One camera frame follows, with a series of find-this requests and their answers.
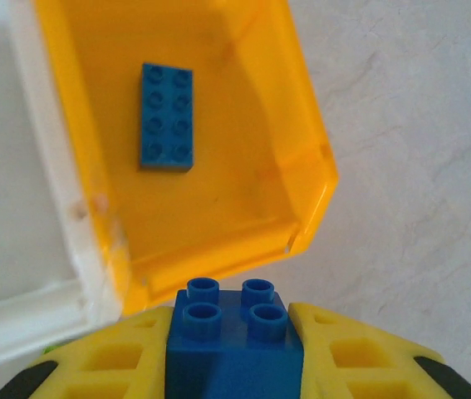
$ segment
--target toy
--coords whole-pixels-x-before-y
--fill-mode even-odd
[[[193,166],[193,73],[144,64],[140,164],[189,170]]]
[[[251,309],[274,306],[279,317],[252,331]],[[291,304],[287,318],[283,312],[267,281],[248,280],[239,293],[191,280],[174,312],[149,310],[47,353],[0,399],[282,399],[293,397],[300,378],[301,399],[471,399],[471,385],[436,352],[310,304]],[[186,326],[189,315],[198,324]]]

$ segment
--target white surface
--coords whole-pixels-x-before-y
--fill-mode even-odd
[[[432,347],[471,381],[471,0],[292,9],[341,183],[306,254],[222,287],[268,278],[286,303]]]
[[[14,11],[30,81],[26,103],[0,2],[0,362],[115,321],[121,309],[89,218],[73,211],[83,198],[38,32],[21,2]]]

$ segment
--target blue lego brick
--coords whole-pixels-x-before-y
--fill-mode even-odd
[[[178,292],[166,399],[299,399],[302,367],[302,343],[271,283],[248,280],[242,292],[219,291],[214,280],[199,278]]]
[[[143,64],[141,168],[193,166],[193,73]]]

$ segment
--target yellow plastic box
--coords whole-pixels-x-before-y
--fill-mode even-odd
[[[338,177],[287,0],[32,1],[124,314],[307,248]],[[139,168],[143,62],[194,72],[187,173]]]

